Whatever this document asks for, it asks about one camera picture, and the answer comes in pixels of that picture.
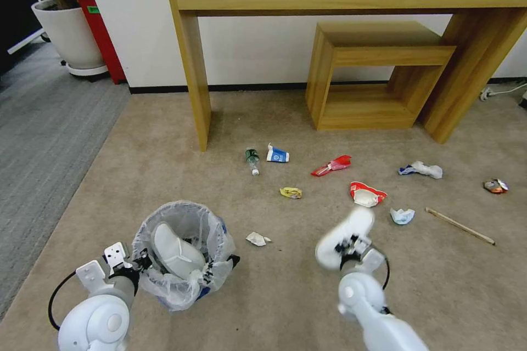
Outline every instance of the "beige carpet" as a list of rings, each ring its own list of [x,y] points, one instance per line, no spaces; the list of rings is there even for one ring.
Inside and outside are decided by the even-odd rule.
[[[77,266],[165,202],[189,199],[221,215],[240,265],[220,292],[170,315],[140,292],[130,350],[362,350],[361,332],[336,309],[338,274],[318,267],[317,239],[353,207],[348,183],[361,180],[389,197],[375,208],[371,236],[389,256],[389,306],[431,350],[519,350],[527,344],[527,112],[515,98],[476,103],[445,145],[420,126],[406,131],[315,132],[302,92],[217,93],[208,152],[198,152],[186,94],[133,96],[0,325],[2,349],[53,350],[49,295]],[[263,163],[252,177],[244,149],[289,150],[289,164]],[[350,154],[350,169],[314,178],[324,162]],[[414,160],[441,165],[444,179],[402,177]],[[511,187],[491,195],[481,183]],[[282,186],[304,190],[299,201]],[[435,208],[493,237],[492,247],[424,212]],[[413,208],[398,227],[389,208]],[[273,239],[257,248],[244,238]],[[83,300],[70,281],[55,316]]]

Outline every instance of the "white wall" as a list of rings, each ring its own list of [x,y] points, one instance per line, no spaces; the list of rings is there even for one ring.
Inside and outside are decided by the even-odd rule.
[[[169,0],[96,0],[130,86],[186,85]],[[448,15],[200,18],[210,84],[304,82],[321,19],[416,19],[442,34]],[[361,67],[343,80],[383,80],[390,70]],[[527,76],[527,33],[495,74]]]

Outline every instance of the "carpet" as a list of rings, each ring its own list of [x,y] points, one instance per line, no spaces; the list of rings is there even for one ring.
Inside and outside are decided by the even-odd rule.
[[[130,97],[70,75],[51,44],[30,46],[0,88],[0,319]]]
[[[338,273],[314,258],[320,236],[353,208],[353,180],[388,193],[374,208],[371,238],[390,258],[394,314],[432,350],[524,348],[527,112],[516,98],[475,103],[445,145],[419,125],[316,132],[303,92],[212,93],[211,100],[209,149],[201,153],[187,94],[132,96],[0,324],[5,349],[56,349],[46,314],[56,285],[115,241],[130,242],[163,203],[188,199],[225,219],[242,260],[223,288],[184,313],[169,314],[139,291],[129,350],[364,350],[357,324],[337,311]],[[264,157],[269,142],[291,161],[262,163],[252,177],[244,150],[255,146]],[[343,154],[352,156],[351,168],[310,175]],[[397,174],[415,160],[440,165],[444,178]],[[484,190],[494,177],[510,192]],[[302,188],[304,197],[286,199],[284,186]],[[497,245],[426,214],[427,206]],[[417,214],[400,227],[390,207]],[[273,242],[249,244],[252,231]],[[55,300],[57,321],[86,296],[76,279],[67,283]]]

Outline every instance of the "red bin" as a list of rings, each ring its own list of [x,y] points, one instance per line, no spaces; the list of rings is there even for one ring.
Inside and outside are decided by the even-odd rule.
[[[111,79],[114,84],[126,81],[125,72],[122,70],[121,62],[117,57],[114,45],[111,43],[108,30],[104,26],[103,18],[95,0],[77,0],[82,7],[84,16],[88,21],[89,28],[92,30],[93,37],[97,42],[100,53],[108,67]]]

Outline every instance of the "yellow wrapper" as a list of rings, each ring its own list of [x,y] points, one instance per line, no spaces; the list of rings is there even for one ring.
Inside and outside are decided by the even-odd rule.
[[[301,199],[302,198],[302,190],[298,188],[281,188],[280,193],[282,196],[288,197],[290,199]]]

